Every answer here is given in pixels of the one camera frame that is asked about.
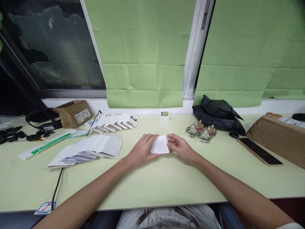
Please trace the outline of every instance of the brown package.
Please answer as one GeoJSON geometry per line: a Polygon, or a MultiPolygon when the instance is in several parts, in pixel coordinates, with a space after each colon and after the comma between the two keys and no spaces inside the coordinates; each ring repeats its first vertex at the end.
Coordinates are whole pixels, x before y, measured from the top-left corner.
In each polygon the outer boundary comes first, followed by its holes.
{"type": "Polygon", "coordinates": [[[77,128],[91,118],[86,100],[75,100],[56,108],[63,128],[77,128]]]}
{"type": "Polygon", "coordinates": [[[267,113],[253,124],[246,136],[305,169],[305,123],[267,113]]]}

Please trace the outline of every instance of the black headset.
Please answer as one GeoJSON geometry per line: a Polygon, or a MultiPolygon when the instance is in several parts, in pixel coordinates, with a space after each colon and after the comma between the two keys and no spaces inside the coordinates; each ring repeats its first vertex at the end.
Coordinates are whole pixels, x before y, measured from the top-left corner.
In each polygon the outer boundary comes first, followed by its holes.
{"type": "Polygon", "coordinates": [[[44,110],[37,110],[29,113],[26,117],[25,120],[26,122],[37,129],[40,130],[54,130],[54,129],[59,129],[62,128],[61,120],[55,120],[55,118],[59,117],[59,114],[54,112],[52,110],[53,108],[47,108],[44,110]],[[40,126],[34,126],[30,122],[44,122],[51,120],[52,122],[42,124],[40,126]]]}

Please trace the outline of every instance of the green curtain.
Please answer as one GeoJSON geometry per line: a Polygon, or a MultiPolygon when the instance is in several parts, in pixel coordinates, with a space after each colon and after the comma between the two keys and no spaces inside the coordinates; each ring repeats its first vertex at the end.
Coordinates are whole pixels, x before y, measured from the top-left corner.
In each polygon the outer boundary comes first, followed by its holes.
{"type": "Polygon", "coordinates": [[[110,108],[183,105],[195,0],[85,0],[110,108]]]}
{"type": "Polygon", "coordinates": [[[305,14],[298,0],[217,0],[195,93],[233,107],[305,99],[305,14]]]}

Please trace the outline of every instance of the glass jar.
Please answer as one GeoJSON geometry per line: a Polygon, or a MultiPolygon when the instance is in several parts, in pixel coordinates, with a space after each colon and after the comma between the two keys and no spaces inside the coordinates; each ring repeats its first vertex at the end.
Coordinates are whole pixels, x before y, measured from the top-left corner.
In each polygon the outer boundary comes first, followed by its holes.
{"type": "Polygon", "coordinates": [[[208,126],[206,128],[213,131],[213,136],[215,136],[217,134],[217,130],[215,129],[214,125],[208,126]]]}
{"type": "Polygon", "coordinates": [[[211,138],[214,137],[214,132],[211,131],[209,128],[205,127],[205,128],[204,128],[204,131],[207,132],[207,133],[210,135],[211,138]]]}
{"type": "Polygon", "coordinates": [[[192,124],[185,129],[185,133],[187,134],[188,137],[194,138],[197,136],[198,133],[197,127],[194,124],[192,124]]]}
{"type": "Polygon", "coordinates": [[[211,136],[206,131],[200,131],[197,134],[197,139],[200,143],[209,143],[211,140],[211,136]]]}
{"type": "Polygon", "coordinates": [[[199,127],[199,130],[204,129],[204,125],[202,124],[201,120],[194,123],[194,125],[197,125],[199,127]]]}

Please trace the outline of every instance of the light green desk surface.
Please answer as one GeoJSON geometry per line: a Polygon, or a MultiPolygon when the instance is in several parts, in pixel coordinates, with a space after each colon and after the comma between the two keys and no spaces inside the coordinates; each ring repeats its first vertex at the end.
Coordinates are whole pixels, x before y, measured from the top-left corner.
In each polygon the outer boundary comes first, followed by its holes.
{"type": "MultiPolygon", "coordinates": [[[[283,166],[269,167],[244,148],[228,132],[218,131],[209,144],[197,143],[185,136],[185,128],[196,121],[193,115],[172,115],[160,122],[158,115],[140,115],[133,130],[118,131],[123,139],[117,159],[97,158],[64,169],[57,192],[57,203],[68,197],[113,166],[132,149],[144,133],[184,137],[194,150],[227,173],[250,185],[267,198],[305,196],[305,170],[271,153],[283,166]]],[[[23,128],[26,133],[36,130],[23,128]]],[[[60,129],[56,134],[67,131],[60,129]]],[[[0,212],[36,210],[51,201],[60,169],[45,167],[65,146],[81,138],[64,140],[42,153],[19,161],[17,156],[41,142],[14,142],[0,145],[0,212]]],[[[130,209],[152,206],[223,202],[226,198],[197,168],[178,158],[176,153],[161,155],[123,178],[109,193],[98,210],[130,209]]]]}

